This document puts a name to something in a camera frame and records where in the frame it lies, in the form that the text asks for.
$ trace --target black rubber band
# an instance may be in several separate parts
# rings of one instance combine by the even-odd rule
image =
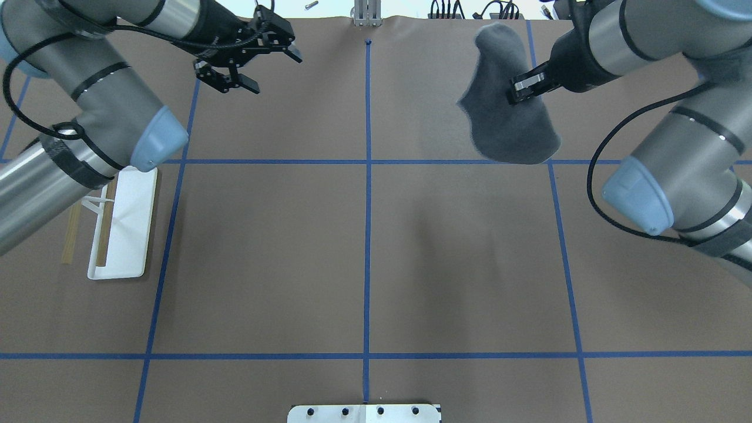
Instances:
[[[99,156],[100,159],[102,159],[105,163],[110,165],[110,167],[117,169],[117,170],[123,170],[125,166],[121,165],[120,163],[116,162],[115,160],[112,160],[111,157],[109,157],[102,149],[100,149],[96,144],[94,144],[94,141],[92,141],[91,138],[86,134],[86,131],[83,129],[81,125],[78,124],[78,122],[73,119],[72,122],[66,122],[66,123],[59,123],[57,125],[54,125],[53,128],[57,131],[64,128],[72,128],[76,131],[78,135],[80,135],[81,139],[84,143],[86,143],[86,146],[91,149],[91,151],[94,152],[97,156]]]
[[[88,163],[80,161],[63,141],[45,136],[40,140],[40,143],[60,170],[90,190],[98,190],[114,179],[104,176],[89,166]]]
[[[71,98],[73,99],[73,101],[77,102],[78,97],[80,97],[84,91],[91,88],[92,85],[96,84],[107,75],[113,74],[119,71],[120,69],[125,69],[125,68],[130,68],[130,67],[131,66],[127,62],[118,62],[118,63],[115,63],[114,65],[109,65],[108,67],[88,77],[84,82],[78,84],[78,87],[76,87],[76,89],[73,90],[73,92],[71,93]]]
[[[151,11],[151,14],[146,17],[146,19],[142,20],[139,23],[136,23],[136,26],[146,26],[150,23],[154,22],[156,17],[159,16],[159,14],[162,13],[162,9],[165,7],[165,0],[159,0],[159,3],[156,5],[153,11]]]
[[[625,10],[626,10],[626,0],[622,0],[621,8],[619,9],[619,27],[621,28],[621,34],[624,37],[624,41],[626,41],[626,45],[640,59],[647,60],[648,62],[657,62],[658,59],[654,59],[653,57],[650,57],[647,54],[645,54],[642,50],[640,50],[637,47],[637,44],[635,44],[635,40],[632,40],[632,36],[629,34],[629,31],[626,30],[626,19],[624,17]]]
[[[723,257],[752,239],[752,213],[716,236],[692,247],[710,257]]]
[[[731,144],[732,147],[734,147],[739,152],[739,155],[743,154],[744,151],[747,150],[747,146],[744,145],[743,142],[741,142],[741,139],[739,139],[739,137],[736,136],[734,132],[731,132],[725,126],[721,125],[710,117],[705,116],[702,113],[682,106],[674,107],[671,110],[671,113],[681,114],[682,116],[694,119],[697,123],[706,126],[709,130],[717,133],[719,136],[723,136],[726,141],[728,141],[729,144]]]
[[[734,195],[731,196],[731,199],[728,203],[718,212],[716,213],[712,218],[709,218],[708,220],[702,222],[699,225],[695,225],[693,227],[688,227],[686,229],[677,229],[677,232],[683,232],[683,233],[691,233],[691,232],[697,232],[698,230],[703,230],[706,227],[709,227],[710,225],[718,222],[723,216],[729,214],[732,208],[736,206],[736,203],[739,201],[739,197],[741,197],[741,191],[744,189],[744,184],[742,184],[741,179],[736,180],[736,190],[734,190]]]

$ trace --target robotic arm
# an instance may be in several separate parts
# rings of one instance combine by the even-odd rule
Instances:
[[[703,254],[752,261],[752,189],[730,169],[752,146],[752,3],[570,3],[575,28],[548,62],[512,79],[510,103],[558,87],[582,93],[683,53],[702,88],[623,160],[603,196],[652,236],[671,227]],[[752,274],[729,266],[752,288]]]
[[[120,17],[135,26],[117,25]],[[196,77],[227,93],[258,84],[238,68],[281,51],[301,62],[289,22],[259,6],[250,22],[214,0],[0,0],[0,56],[53,78],[82,113],[41,134],[0,169],[0,255],[111,181],[124,166],[148,172],[179,151],[186,130],[106,41],[117,29],[145,32],[191,53]],[[215,67],[225,67],[228,75]]]

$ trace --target white background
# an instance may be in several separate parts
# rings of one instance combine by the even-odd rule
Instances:
[[[250,17],[253,9],[256,7],[254,0],[217,0],[226,8],[238,16]],[[291,17],[332,17],[332,16],[350,16],[350,9],[353,8],[354,1],[348,0],[319,0],[319,4],[309,11],[305,10],[305,5],[313,0],[276,0],[274,11],[285,18]],[[270,4],[269,0],[259,0],[259,3]],[[473,12],[480,13],[483,7],[488,4],[488,0],[460,0],[462,9],[465,11],[465,18],[472,19]],[[541,3],[538,0],[514,0],[514,3],[520,8],[520,12],[525,15],[525,19],[547,19],[541,12],[541,5],[546,5],[549,10],[553,10],[553,2]],[[441,0],[438,0],[439,9],[441,10]],[[382,0],[381,16],[390,17],[394,15],[407,17],[427,18],[431,10],[430,0]],[[489,19],[488,13],[498,13],[499,5],[491,5],[486,11],[484,18]]]

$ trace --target gray cloth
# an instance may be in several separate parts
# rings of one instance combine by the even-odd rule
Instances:
[[[553,156],[561,138],[538,98],[510,105],[509,80],[527,72],[525,47],[512,28],[494,23],[475,36],[481,52],[475,78],[459,106],[470,119],[472,140],[491,160],[507,163],[542,163]]]

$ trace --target blue joint cap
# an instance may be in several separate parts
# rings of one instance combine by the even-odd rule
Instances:
[[[0,0],[0,57],[6,62],[10,63],[13,59],[18,57],[18,52],[15,48],[13,48],[13,45],[8,40],[8,37],[5,35],[5,28],[2,25],[2,9],[3,6],[5,6],[4,0]],[[20,69],[23,73],[27,74],[28,76],[34,77],[34,78],[41,78],[41,79],[49,79],[50,76],[43,72],[34,66],[32,66],[27,61],[22,61],[17,66],[18,69]]]
[[[703,9],[728,20],[752,22],[752,2],[750,0],[695,0]]]
[[[152,117],[136,144],[131,166],[149,172],[175,154],[188,142],[188,132],[167,106]]]
[[[603,186],[603,199],[652,236],[674,224],[666,193],[639,160],[627,156]]]

